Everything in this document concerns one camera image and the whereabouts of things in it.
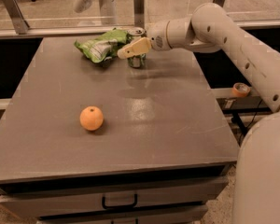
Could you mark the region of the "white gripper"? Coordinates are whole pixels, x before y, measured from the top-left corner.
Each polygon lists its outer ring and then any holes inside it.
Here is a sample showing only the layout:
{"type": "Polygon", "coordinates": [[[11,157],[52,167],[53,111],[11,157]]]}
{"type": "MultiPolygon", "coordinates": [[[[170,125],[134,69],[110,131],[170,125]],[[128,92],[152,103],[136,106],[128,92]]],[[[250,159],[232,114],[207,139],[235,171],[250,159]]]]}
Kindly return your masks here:
{"type": "Polygon", "coordinates": [[[158,21],[150,24],[147,28],[147,37],[141,37],[133,40],[118,50],[120,59],[127,59],[133,56],[146,54],[150,51],[151,46],[154,50],[169,50],[170,46],[167,40],[168,21],[158,21]]]}

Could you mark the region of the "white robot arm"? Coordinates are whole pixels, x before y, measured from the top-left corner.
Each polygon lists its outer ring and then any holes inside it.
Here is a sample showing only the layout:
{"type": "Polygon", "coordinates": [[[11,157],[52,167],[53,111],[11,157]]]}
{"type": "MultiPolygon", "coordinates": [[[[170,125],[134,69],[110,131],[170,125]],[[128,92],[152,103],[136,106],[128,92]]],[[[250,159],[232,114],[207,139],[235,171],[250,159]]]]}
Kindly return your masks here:
{"type": "Polygon", "coordinates": [[[159,21],[148,28],[148,36],[155,50],[223,50],[272,110],[240,147],[232,224],[280,224],[280,53],[214,3],[200,5],[189,18],[159,21]]]}

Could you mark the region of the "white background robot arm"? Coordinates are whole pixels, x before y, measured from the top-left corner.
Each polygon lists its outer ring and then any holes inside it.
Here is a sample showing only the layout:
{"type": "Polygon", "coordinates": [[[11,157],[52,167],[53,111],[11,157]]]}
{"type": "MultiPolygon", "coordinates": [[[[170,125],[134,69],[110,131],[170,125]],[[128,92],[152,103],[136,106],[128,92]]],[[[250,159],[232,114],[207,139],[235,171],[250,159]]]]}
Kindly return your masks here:
{"type": "MultiPolygon", "coordinates": [[[[75,0],[74,11],[82,13],[92,6],[93,0],[75,0]]],[[[117,23],[115,0],[98,0],[101,22],[104,25],[117,23]]],[[[133,28],[124,30],[113,28],[97,38],[80,43],[75,42],[79,49],[93,63],[101,63],[113,57],[129,59],[143,55],[151,50],[151,42],[142,36],[144,29],[133,28]]]]}

